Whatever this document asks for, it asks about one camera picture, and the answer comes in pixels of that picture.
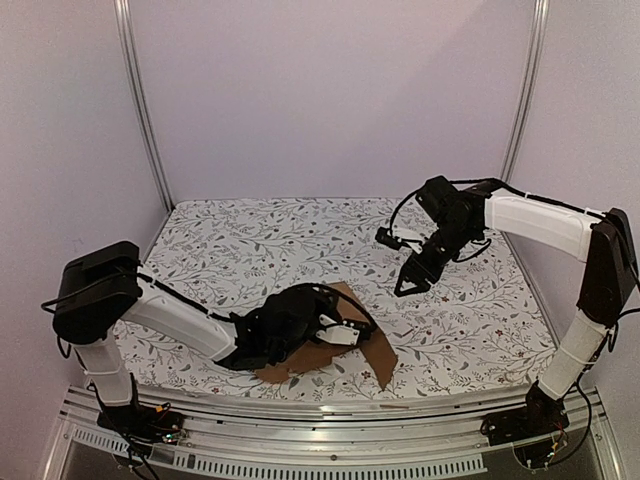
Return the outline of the brown cardboard box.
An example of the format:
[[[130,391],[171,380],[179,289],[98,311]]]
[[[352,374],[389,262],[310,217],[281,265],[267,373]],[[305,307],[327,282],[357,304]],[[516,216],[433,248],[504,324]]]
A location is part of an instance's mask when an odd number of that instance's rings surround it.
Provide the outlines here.
[[[380,327],[358,346],[307,341],[284,362],[255,370],[254,374],[269,384],[284,383],[292,380],[295,374],[307,374],[329,366],[337,367],[337,358],[351,353],[361,353],[366,360],[366,366],[357,367],[356,372],[363,373],[369,370],[379,388],[384,391],[392,379],[398,356]]]

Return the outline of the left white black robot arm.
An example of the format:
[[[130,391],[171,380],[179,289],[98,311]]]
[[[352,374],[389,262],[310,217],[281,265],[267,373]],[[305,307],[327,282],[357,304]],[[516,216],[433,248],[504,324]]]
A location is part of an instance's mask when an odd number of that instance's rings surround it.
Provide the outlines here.
[[[132,322],[166,335],[231,371],[261,370],[286,361],[305,343],[353,346],[359,332],[337,312],[337,291],[290,287],[244,315],[217,314],[160,282],[121,241],[69,262],[56,298],[42,303],[57,337],[79,356],[111,419],[128,434],[148,426],[134,401],[113,328]]]

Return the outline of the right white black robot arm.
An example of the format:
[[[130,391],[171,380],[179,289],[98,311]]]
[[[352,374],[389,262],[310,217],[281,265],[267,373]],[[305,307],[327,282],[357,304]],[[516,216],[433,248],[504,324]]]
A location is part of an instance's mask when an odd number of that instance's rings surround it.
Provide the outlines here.
[[[570,205],[519,190],[497,178],[428,179],[408,194],[429,217],[429,235],[402,229],[391,219],[376,239],[393,249],[410,249],[395,294],[427,292],[468,244],[488,231],[512,235],[562,253],[583,267],[575,314],[534,391],[542,397],[523,407],[517,427],[537,436],[552,424],[562,399],[595,362],[608,334],[626,316],[625,306],[639,287],[639,265],[627,214]]]

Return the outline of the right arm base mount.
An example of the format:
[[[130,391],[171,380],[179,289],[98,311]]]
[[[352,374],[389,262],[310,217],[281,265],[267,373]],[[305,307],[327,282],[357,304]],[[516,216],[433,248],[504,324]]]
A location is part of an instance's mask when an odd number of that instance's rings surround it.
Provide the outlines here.
[[[525,405],[487,414],[480,433],[491,446],[534,438],[569,426],[563,399],[553,399],[534,384],[525,396]]]

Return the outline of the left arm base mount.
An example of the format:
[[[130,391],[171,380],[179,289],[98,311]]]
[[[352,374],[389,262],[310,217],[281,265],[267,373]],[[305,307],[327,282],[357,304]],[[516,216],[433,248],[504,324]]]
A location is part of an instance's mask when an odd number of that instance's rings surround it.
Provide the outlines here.
[[[97,423],[123,438],[147,444],[175,443],[183,434],[185,415],[174,411],[169,403],[157,407],[141,405],[137,396],[122,406],[108,406],[99,395]]]

